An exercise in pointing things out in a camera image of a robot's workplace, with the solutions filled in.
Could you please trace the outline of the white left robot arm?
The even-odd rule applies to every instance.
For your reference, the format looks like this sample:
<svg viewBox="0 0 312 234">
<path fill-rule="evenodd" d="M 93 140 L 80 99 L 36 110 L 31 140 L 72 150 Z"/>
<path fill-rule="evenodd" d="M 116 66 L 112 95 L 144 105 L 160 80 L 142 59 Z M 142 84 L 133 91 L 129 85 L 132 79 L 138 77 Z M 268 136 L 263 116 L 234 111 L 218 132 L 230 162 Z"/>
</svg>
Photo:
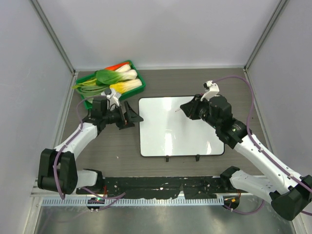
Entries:
<svg viewBox="0 0 312 234">
<path fill-rule="evenodd" d="M 122 130 L 142 121 L 143 118 L 127 101 L 120 104 L 117 97 L 96 96 L 92 109 L 80 120 L 78 128 L 57 147 L 41 152 L 38 187 L 57 192 L 62 199 L 77 189 L 100 194 L 104 188 L 102 172 L 93 169 L 79 171 L 76 159 L 107 125 L 114 124 Z"/>
</svg>

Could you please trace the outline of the white whiteboard black frame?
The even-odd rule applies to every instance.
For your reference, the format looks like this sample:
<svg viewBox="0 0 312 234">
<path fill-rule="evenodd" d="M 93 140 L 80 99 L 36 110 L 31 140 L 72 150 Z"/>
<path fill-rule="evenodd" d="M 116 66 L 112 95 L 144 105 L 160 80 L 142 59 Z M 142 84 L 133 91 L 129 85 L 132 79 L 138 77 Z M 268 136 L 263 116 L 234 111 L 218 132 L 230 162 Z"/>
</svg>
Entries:
<svg viewBox="0 0 312 234">
<path fill-rule="evenodd" d="M 214 128 L 202 120 L 191 120 L 180 110 L 192 96 L 144 97 L 139 100 L 140 154 L 155 156 L 219 156 L 225 145 Z"/>
</svg>

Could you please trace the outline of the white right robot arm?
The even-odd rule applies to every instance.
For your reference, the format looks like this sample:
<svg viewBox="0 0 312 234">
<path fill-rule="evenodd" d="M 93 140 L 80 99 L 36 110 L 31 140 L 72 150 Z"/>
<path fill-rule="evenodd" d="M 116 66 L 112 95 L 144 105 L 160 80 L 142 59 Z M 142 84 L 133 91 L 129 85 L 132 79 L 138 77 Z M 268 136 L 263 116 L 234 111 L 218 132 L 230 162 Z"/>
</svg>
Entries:
<svg viewBox="0 0 312 234">
<path fill-rule="evenodd" d="M 311 175 L 302 176 L 264 147 L 243 122 L 233 117 L 232 106 L 225 97 L 216 95 L 206 100 L 195 95 L 180 109 L 189 119 L 208 123 L 224 144 L 247 158 L 266 176 L 257 178 L 231 166 L 221 174 L 223 191 L 249 192 L 270 203 L 275 212 L 288 221 L 294 220 L 311 203 Z"/>
</svg>

